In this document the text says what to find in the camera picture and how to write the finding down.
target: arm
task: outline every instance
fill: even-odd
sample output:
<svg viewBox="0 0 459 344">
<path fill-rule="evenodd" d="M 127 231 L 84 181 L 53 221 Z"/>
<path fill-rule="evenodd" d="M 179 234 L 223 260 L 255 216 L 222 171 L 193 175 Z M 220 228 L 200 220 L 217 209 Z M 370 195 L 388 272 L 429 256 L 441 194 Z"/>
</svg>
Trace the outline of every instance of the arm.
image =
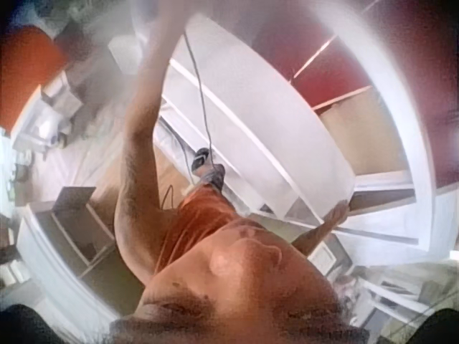
<svg viewBox="0 0 459 344">
<path fill-rule="evenodd" d="M 346 201 L 339 202 L 326 216 L 322 225 L 301 234 L 292 245 L 306 257 L 317 248 L 317 246 L 333 231 L 339 224 L 342 224 L 348 215 L 349 207 Z"/>
<path fill-rule="evenodd" d="M 144 284 L 153 275 L 168 224 L 160 210 L 153 129 L 169 60 L 186 23 L 186 16 L 178 15 L 169 1 L 160 1 L 160 16 L 153 23 L 136 94 L 126 113 L 115 211 L 115 236 L 121 256 Z"/>
</svg>

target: white furniture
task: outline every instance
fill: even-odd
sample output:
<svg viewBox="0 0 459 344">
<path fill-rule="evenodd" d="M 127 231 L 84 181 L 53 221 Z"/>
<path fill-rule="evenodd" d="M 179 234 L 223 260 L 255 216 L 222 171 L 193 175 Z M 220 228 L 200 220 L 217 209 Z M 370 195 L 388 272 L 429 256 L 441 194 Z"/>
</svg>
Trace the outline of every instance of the white furniture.
<svg viewBox="0 0 459 344">
<path fill-rule="evenodd" d="M 47 299 L 79 332 L 96 338 L 135 310 L 143 286 L 86 204 L 93 188 L 69 189 L 56 202 L 26 207 L 16 246 Z"/>
<path fill-rule="evenodd" d="M 394 158 L 395 170 L 355 176 L 356 161 L 294 87 L 238 38 L 196 15 L 186 32 L 202 79 L 216 160 L 229 172 L 227 185 L 251 212 L 305 230 L 316 227 L 334 204 L 355 191 L 412 191 L 397 201 L 352 212 L 336 235 L 356 265 L 446 258 L 454 244 L 448 240 L 458 233 L 457 192 L 454 187 L 435 190 L 429 143 L 403 76 L 359 17 L 342 16 L 346 9 L 340 6 L 314 3 L 311 9 L 356 56 L 387 106 L 388 118 L 380 120 L 384 128 L 393 127 L 390 138 L 399 138 L 389 141 L 394 144 L 391 152 L 400 156 L 385 156 L 387 161 Z M 124 60 L 141 60 L 146 27 L 136 27 L 138 45 L 131 40 L 134 48 L 123 53 L 137 55 Z M 207 146 L 199 83 L 183 39 L 170 61 L 163 97 L 169 104 L 163 119 L 193 150 Z M 293 218 L 290 213 L 299 201 L 305 216 Z M 262 211 L 261 204 L 272 212 Z"/>
</svg>

